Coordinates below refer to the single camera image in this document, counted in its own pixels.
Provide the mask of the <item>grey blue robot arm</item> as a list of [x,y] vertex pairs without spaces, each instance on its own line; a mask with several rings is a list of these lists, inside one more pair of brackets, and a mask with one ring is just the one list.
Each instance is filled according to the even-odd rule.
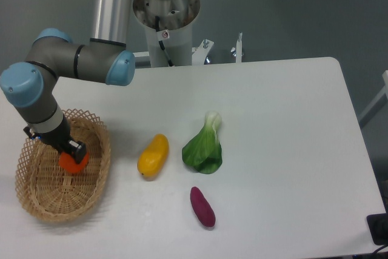
[[1,90],[27,123],[30,139],[39,139],[75,164],[87,156],[75,141],[52,91],[60,77],[127,86],[135,72],[135,56],[126,49],[131,0],[95,0],[88,45],[74,44],[58,29],[45,29],[35,39],[25,61],[1,74]]

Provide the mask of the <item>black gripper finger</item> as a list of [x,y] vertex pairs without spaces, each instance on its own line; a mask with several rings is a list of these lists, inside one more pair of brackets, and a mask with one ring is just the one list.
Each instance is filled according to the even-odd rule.
[[86,144],[81,141],[68,140],[67,153],[80,164],[87,154]]

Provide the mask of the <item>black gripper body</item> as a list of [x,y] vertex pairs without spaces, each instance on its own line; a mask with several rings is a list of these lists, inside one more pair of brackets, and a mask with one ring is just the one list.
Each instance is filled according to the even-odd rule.
[[69,141],[72,140],[70,136],[70,125],[66,117],[62,117],[61,123],[56,126],[53,130],[46,133],[39,133],[32,130],[31,127],[26,126],[23,131],[29,139],[38,139],[42,143],[52,146],[58,152],[71,153],[72,148],[70,147]]

